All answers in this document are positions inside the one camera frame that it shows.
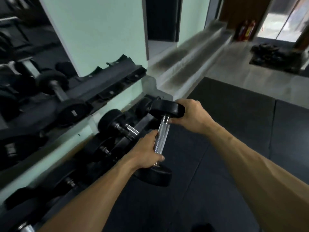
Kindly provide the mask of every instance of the left hand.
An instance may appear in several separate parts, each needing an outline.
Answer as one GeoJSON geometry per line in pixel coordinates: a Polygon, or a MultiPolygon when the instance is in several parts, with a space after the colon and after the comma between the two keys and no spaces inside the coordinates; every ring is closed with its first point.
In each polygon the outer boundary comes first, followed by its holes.
{"type": "Polygon", "coordinates": [[[129,153],[123,156],[124,159],[132,164],[132,167],[135,170],[149,168],[156,162],[164,160],[163,155],[154,152],[155,137],[157,133],[157,130],[148,133],[137,142],[129,153]]]}

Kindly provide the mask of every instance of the forearm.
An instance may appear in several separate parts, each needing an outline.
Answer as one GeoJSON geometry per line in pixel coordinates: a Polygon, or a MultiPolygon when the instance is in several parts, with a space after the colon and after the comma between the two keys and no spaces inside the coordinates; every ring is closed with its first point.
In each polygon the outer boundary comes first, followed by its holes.
{"type": "Polygon", "coordinates": [[[121,159],[46,222],[39,232],[101,232],[116,199],[133,173],[130,160],[121,159]]]}
{"type": "Polygon", "coordinates": [[[309,186],[250,149],[217,123],[205,128],[265,231],[307,231],[309,186]]]}

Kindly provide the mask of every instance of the hand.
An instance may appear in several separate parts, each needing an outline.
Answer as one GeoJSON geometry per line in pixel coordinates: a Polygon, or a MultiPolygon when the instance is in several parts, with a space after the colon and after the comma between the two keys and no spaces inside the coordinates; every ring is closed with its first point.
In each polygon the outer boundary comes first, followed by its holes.
{"type": "Polygon", "coordinates": [[[171,118],[170,123],[182,125],[191,132],[199,134],[205,134],[205,131],[215,123],[199,101],[178,99],[176,102],[184,106],[185,113],[181,118],[171,118]]]}
{"type": "Polygon", "coordinates": [[[132,168],[149,168],[156,162],[164,160],[164,156],[154,152],[155,137],[158,131],[153,130],[141,138],[132,150],[123,158],[132,164],[132,168]]]}

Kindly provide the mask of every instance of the fire extinguisher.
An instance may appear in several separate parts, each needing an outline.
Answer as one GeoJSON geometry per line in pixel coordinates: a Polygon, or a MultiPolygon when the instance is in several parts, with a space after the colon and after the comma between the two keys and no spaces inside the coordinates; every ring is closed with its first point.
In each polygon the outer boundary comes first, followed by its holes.
{"type": "Polygon", "coordinates": [[[242,41],[243,40],[243,38],[245,36],[245,33],[247,32],[248,25],[249,25],[249,21],[246,20],[243,23],[243,25],[241,26],[240,30],[239,30],[237,41],[242,41]]]}
{"type": "Polygon", "coordinates": [[[244,41],[248,41],[248,40],[250,39],[250,36],[251,36],[251,34],[252,34],[252,32],[253,32],[253,29],[254,29],[254,27],[255,27],[255,24],[256,24],[255,20],[251,21],[251,23],[250,23],[250,25],[248,26],[248,29],[247,29],[247,31],[246,31],[246,34],[245,34],[245,36],[244,36],[244,38],[243,38],[244,41]]]}

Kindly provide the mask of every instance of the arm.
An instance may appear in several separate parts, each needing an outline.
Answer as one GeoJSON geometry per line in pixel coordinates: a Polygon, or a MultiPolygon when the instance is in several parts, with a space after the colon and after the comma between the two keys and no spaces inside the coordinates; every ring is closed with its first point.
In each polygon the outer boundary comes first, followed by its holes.
{"type": "Polygon", "coordinates": [[[213,121],[195,100],[178,100],[185,115],[170,122],[206,136],[266,231],[309,230],[309,186],[253,151],[213,121]]]}
{"type": "Polygon", "coordinates": [[[110,171],[68,203],[39,232],[101,232],[132,174],[164,160],[153,151],[156,134],[157,131],[152,131],[141,138],[110,171]]]}

